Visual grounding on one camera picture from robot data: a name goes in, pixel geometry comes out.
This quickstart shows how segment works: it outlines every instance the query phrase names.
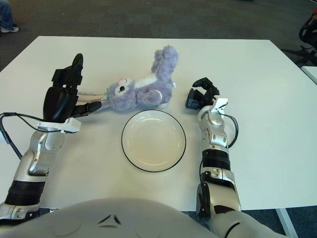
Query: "floor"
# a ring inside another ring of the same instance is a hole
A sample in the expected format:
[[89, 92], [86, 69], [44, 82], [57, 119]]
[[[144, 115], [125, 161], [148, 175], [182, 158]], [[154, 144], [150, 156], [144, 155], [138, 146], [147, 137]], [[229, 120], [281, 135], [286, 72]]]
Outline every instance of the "floor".
[[[0, 36], [0, 71], [39, 35], [270, 39], [299, 49], [309, 0], [10, 0], [18, 33]], [[317, 237], [317, 207], [288, 209], [300, 238]], [[246, 211], [283, 233], [275, 210]], [[194, 213], [187, 213], [195, 218]]]

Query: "white plate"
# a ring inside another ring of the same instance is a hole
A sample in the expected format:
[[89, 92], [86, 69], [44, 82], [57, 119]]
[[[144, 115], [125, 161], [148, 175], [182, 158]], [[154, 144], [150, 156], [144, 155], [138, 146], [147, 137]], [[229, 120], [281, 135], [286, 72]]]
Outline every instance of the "white plate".
[[134, 166], [147, 172], [160, 172], [180, 161], [186, 136], [170, 114], [148, 110], [135, 114], [127, 122], [121, 143], [125, 156]]

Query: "shoe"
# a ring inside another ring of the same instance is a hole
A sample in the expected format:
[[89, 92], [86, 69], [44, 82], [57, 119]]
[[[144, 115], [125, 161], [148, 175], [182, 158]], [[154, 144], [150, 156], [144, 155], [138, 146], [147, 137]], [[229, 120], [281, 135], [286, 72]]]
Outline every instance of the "shoe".
[[19, 27], [14, 26], [14, 27], [13, 27], [13, 30], [7, 30], [7, 29], [5, 29], [5, 28], [3, 28], [3, 27], [0, 27], [0, 30], [1, 30], [2, 33], [8, 33], [8, 32], [17, 32], [17, 31], [19, 31], [20, 29], [19, 29]]

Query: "chair leg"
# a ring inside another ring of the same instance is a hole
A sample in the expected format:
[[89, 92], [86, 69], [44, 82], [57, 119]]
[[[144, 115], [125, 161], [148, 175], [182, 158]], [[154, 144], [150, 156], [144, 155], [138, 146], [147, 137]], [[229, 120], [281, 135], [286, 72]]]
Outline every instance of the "chair leg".
[[309, 55], [309, 53], [307, 51], [293, 51], [293, 50], [287, 50], [287, 49], [281, 49], [281, 51], [286, 52], [286, 53], [291, 53], [293, 55], [301, 56], [301, 57], [305, 57], [305, 56]]
[[304, 58], [298, 60], [295, 62], [295, 64], [298, 64], [298, 63], [307, 63], [309, 60], [314, 63], [312, 60], [313, 58], [315, 57], [315, 54], [316, 54], [316, 50], [313, 50], [311, 51], [308, 55], [306, 55]]

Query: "purple stuffed bunny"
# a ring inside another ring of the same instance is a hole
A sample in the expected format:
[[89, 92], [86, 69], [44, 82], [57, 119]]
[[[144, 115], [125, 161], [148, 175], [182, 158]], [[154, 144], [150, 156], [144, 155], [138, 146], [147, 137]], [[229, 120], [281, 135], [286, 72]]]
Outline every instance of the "purple stuffed bunny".
[[178, 53], [172, 46], [157, 50], [154, 55], [152, 73], [143, 79], [134, 81], [121, 78], [109, 88], [105, 95], [82, 94], [79, 102], [101, 101], [101, 108], [111, 107], [116, 110], [131, 110], [138, 104], [146, 106], [167, 106], [174, 83], [171, 76], [178, 62]]

